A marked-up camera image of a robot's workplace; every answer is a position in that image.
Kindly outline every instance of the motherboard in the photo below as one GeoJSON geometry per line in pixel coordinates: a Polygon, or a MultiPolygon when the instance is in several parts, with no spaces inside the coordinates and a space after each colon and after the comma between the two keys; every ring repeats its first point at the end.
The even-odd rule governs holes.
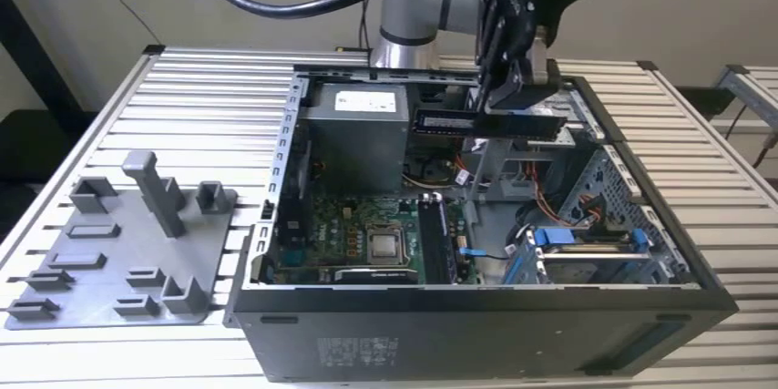
{"type": "Polygon", "coordinates": [[[349,283],[348,276],[363,282],[367,272],[401,276],[408,284],[475,283],[471,261],[458,254],[458,246],[468,244],[458,200],[441,203],[444,214],[435,215],[431,226],[419,220],[415,199],[313,196],[311,202],[307,244],[280,249],[279,283],[349,283]],[[456,274],[441,281],[428,278],[425,266],[436,261],[424,260],[424,254],[428,259],[441,254],[440,264],[451,264],[456,274]]]}

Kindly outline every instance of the gray plastic part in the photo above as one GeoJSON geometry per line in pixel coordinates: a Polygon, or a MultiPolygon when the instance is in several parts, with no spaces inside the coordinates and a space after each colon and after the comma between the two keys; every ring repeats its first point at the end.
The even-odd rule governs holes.
{"type": "Polygon", "coordinates": [[[159,267],[129,268],[124,280],[132,287],[161,287],[165,274],[159,267]]]}
{"type": "Polygon", "coordinates": [[[157,217],[165,235],[179,237],[184,234],[185,228],[176,213],[177,200],[168,194],[165,184],[157,175],[156,164],[157,156],[151,150],[133,150],[121,164],[121,170],[135,179],[145,205],[157,217]]]}
{"type": "Polygon", "coordinates": [[[116,237],[121,229],[115,223],[105,225],[79,225],[72,224],[65,229],[64,233],[71,239],[100,239],[105,237],[116,237]]]}
{"type": "Polygon", "coordinates": [[[53,312],[60,309],[48,298],[41,300],[17,299],[6,308],[6,312],[17,321],[50,321],[54,319],[53,312]]]}
{"type": "Polygon", "coordinates": [[[172,205],[175,205],[175,209],[179,211],[185,205],[184,194],[179,188],[179,183],[175,178],[163,178],[161,185],[165,187],[165,192],[172,199],[172,205]]]}
{"type": "Polygon", "coordinates": [[[24,282],[36,291],[67,291],[71,289],[68,282],[73,282],[73,277],[64,269],[38,269],[29,272],[24,282]]]}
{"type": "Polygon", "coordinates": [[[200,182],[195,199],[203,214],[223,214],[229,209],[224,187],[219,181],[200,182]]]}
{"type": "Polygon", "coordinates": [[[105,264],[101,252],[53,253],[46,265],[50,269],[100,269],[105,264]]]}
{"type": "Polygon", "coordinates": [[[171,313],[197,313],[208,307],[208,296],[199,287],[195,277],[189,278],[184,289],[175,279],[168,277],[161,288],[161,302],[171,313]]]}
{"type": "Polygon", "coordinates": [[[116,191],[104,177],[84,177],[75,184],[71,191],[71,201],[84,214],[105,213],[100,197],[116,196],[116,191]]]}
{"type": "Polygon", "coordinates": [[[159,304],[148,295],[127,295],[116,298],[113,310],[125,318],[131,316],[156,316],[159,314],[159,304]]]}
{"type": "MultiPolygon", "coordinates": [[[[117,196],[101,198],[109,214],[73,213],[64,230],[76,224],[101,226],[115,223],[121,232],[115,237],[93,239],[71,239],[65,232],[60,234],[41,269],[34,272],[46,272],[49,267],[60,266],[72,277],[67,282],[69,289],[46,290],[44,285],[37,290],[30,285],[21,295],[21,302],[38,302],[40,306],[40,302],[48,299],[58,310],[54,312],[53,307],[44,306],[42,310],[33,311],[24,305],[10,309],[21,317],[6,318],[9,330],[180,325],[205,319],[237,193],[232,189],[224,190],[228,205],[224,214],[204,215],[195,199],[196,191],[180,191],[184,207],[176,214],[187,233],[176,239],[168,238],[156,225],[139,190],[120,190],[117,196]],[[168,278],[173,278],[183,290],[180,297],[169,293],[165,298],[173,302],[171,306],[177,313],[163,303],[163,285],[168,278]],[[159,307],[156,315],[125,317],[116,312],[116,299],[132,295],[149,296],[159,307]]],[[[48,280],[33,280],[36,282],[46,283],[48,280]]]]}

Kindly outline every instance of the gray power supply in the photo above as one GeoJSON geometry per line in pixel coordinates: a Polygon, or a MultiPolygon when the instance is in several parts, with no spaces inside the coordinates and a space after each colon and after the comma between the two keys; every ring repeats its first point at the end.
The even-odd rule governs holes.
{"type": "Polygon", "coordinates": [[[397,193],[409,123],[404,85],[324,84],[315,99],[300,119],[320,145],[311,159],[321,185],[340,194],[397,193]]]}

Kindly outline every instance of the slatted metal table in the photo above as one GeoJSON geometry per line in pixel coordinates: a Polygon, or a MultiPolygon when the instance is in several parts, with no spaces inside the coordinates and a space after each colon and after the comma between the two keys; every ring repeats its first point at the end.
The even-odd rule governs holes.
{"type": "Polygon", "coordinates": [[[744,67],[728,65],[716,81],[747,107],[778,130],[778,67],[744,67]]]}
{"type": "MultiPolygon", "coordinates": [[[[79,389],[271,385],[241,331],[221,326],[237,251],[259,217],[292,65],[364,62],[349,53],[188,48],[141,57],[0,245],[0,310],[20,295],[20,279],[38,266],[73,211],[67,194],[79,176],[105,176],[131,187],[120,164],[131,149],[148,148],[157,152],[160,176],[173,176],[183,187],[217,179],[239,192],[212,312],[195,326],[0,329],[0,383],[79,389]]],[[[470,70],[471,61],[445,57],[443,68],[470,70]]],[[[778,387],[778,195],[658,71],[606,61],[563,60],[560,68],[592,85],[742,310],[632,379],[368,386],[778,387]]],[[[0,323],[6,317],[0,312],[0,323]]]]}

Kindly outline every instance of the green circuit board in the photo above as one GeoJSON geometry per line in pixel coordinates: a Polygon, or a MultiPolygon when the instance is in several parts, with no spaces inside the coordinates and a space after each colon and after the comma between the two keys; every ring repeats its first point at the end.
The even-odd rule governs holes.
{"type": "MultiPolygon", "coordinates": [[[[445,204],[448,231],[464,236],[462,208],[456,201],[445,204]]],[[[313,198],[308,246],[280,249],[279,280],[285,283],[319,284],[333,270],[347,268],[395,268],[417,272],[424,284],[424,260],[417,233],[416,201],[393,198],[313,198]],[[371,233],[393,232],[400,236],[401,256],[389,264],[371,260],[371,233]]],[[[460,282],[475,282],[475,272],[460,282]]]]}

